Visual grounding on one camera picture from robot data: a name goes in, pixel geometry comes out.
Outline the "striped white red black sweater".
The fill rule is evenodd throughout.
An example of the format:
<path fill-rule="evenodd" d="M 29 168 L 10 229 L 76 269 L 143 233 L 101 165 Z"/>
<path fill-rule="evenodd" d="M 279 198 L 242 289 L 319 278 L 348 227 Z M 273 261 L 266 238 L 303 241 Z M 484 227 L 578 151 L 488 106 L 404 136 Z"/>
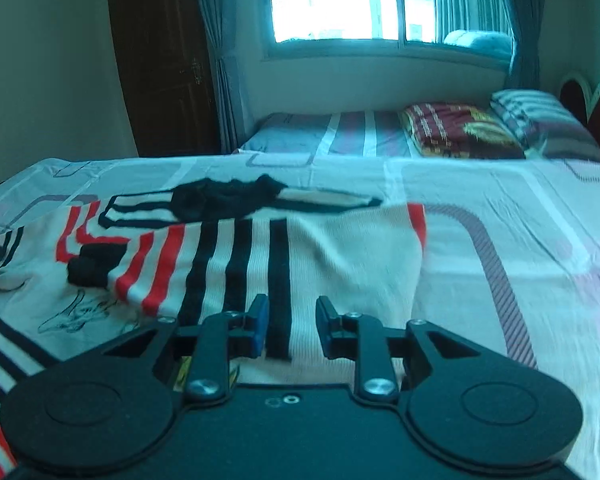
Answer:
<path fill-rule="evenodd" d="M 65 206 L 0 233 L 0 407 L 24 378 L 155 320 L 183 326 L 270 302 L 245 382 L 348 382 L 322 355 L 317 298 L 401 326 L 427 241 L 425 208 L 369 195 L 202 179 Z M 0 479 L 15 459 L 0 428 Z"/>

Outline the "patterned white bed sheet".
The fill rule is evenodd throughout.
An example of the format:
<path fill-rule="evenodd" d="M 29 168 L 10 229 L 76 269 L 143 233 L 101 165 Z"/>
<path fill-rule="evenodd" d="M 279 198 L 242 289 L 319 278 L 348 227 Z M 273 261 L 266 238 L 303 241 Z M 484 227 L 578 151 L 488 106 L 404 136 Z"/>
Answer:
<path fill-rule="evenodd" d="M 202 179 L 269 176 L 424 206 L 408 321 L 476 344 L 398 402 L 348 382 L 245 382 L 185 401 L 130 358 L 106 356 L 151 321 L 18 382 L 0 428 L 1 479 L 600 479 L 600 164 L 564 160 L 273 155 L 38 162 L 0 186 L 0 233 L 65 206 Z"/>

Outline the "striped blue mattress sheet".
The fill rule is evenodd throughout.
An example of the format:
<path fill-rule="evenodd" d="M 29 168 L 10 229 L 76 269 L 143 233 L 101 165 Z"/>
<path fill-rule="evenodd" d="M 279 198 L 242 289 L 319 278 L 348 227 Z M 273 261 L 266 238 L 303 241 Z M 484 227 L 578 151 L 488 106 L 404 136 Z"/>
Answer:
<path fill-rule="evenodd" d="M 239 151 L 317 156 L 418 156 L 400 114 L 377 110 L 326 115 L 272 114 L 260 123 L 256 133 Z"/>

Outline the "red patterned folded blanket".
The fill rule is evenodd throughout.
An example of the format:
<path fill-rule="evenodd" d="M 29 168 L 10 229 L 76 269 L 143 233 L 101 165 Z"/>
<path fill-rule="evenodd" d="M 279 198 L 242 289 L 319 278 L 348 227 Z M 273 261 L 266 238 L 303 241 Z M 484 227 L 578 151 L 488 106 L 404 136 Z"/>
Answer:
<path fill-rule="evenodd" d="M 424 157 L 524 159 L 515 137 L 490 112 L 475 105 L 412 104 L 402 110 L 401 119 Z"/>

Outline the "striped grey pillow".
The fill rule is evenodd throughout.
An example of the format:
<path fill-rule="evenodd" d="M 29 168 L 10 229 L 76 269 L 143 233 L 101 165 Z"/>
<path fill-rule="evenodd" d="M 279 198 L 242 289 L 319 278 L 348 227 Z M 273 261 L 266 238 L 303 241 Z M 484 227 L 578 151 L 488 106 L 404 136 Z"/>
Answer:
<path fill-rule="evenodd" d="M 494 92 L 491 108 L 533 156 L 600 162 L 600 146 L 592 134 L 550 93 Z"/>

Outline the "dark wooden door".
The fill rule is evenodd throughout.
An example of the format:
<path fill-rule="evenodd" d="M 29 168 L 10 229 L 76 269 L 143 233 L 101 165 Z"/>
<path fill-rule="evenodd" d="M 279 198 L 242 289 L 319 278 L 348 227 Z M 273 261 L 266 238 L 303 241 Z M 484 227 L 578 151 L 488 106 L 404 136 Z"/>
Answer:
<path fill-rule="evenodd" d="M 142 157 L 221 151 L 198 0 L 108 0 L 126 112 Z"/>

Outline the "light blue bundle on sill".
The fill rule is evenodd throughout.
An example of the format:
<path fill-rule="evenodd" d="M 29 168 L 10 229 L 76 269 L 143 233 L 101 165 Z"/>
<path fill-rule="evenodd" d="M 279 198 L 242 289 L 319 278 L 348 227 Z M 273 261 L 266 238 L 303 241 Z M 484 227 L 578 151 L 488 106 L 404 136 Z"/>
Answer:
<path fill-rule="evenodd" d="M 449 32 L 443 42 L 454 47 L 477 50 L 485 55 L 510 58 L 513 52 L 513 39 L 504 32 L 457 29 Z"/>

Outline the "blue left curtain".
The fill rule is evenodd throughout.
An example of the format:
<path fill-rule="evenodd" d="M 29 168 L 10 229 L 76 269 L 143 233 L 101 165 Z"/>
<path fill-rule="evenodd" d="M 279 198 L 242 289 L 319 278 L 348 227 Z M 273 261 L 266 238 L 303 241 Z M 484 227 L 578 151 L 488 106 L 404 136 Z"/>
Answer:
<path fill-rule="evenodd" d="M 213 76 L 221 150 L 231 153 L 246 134 L 242 82 L 236 58 L 237 0 L 198 0 Z"/>

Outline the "blue curtain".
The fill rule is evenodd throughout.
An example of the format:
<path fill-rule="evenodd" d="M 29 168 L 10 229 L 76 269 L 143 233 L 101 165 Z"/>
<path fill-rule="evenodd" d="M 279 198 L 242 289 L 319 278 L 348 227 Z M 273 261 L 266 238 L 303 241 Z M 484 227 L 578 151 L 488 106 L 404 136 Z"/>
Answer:
<path fill-rule="evenodd" d="M 198 0 L 213 76 L 221 150 L 231 153 L 246 134 L 242 82 L 236 58 L 237 0 Z"/>
<path fill-rule="evenodd" d="M 545 0 L 504 0 L 514 36 L 506 86 L 509 89 L 540 88 L 539 42 Z"/>

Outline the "blue right curtain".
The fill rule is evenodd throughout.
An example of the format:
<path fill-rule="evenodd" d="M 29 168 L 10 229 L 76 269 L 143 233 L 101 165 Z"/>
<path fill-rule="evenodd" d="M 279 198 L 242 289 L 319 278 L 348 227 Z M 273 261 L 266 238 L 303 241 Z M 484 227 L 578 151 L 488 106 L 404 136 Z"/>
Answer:
<path fill-rule="evenodd" d="M 504 0 L 514 36 L 506 86 L 509 89 L 540 88 L 539 42 L 545 0 Z"/>

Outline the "bright window with frame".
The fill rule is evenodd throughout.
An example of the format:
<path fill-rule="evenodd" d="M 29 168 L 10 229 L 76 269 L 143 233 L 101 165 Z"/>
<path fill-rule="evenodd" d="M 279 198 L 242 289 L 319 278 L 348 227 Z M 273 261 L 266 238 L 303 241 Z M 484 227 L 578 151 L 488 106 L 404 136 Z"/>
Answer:
<path fill-rule="evenodd" d="M 443 42 L 452 30 L 504 32 L 504 0 L 263 0 L 263 36 L 272 56 L 378 55 L 450 50 L 505 66 L 510 58 Z"/>

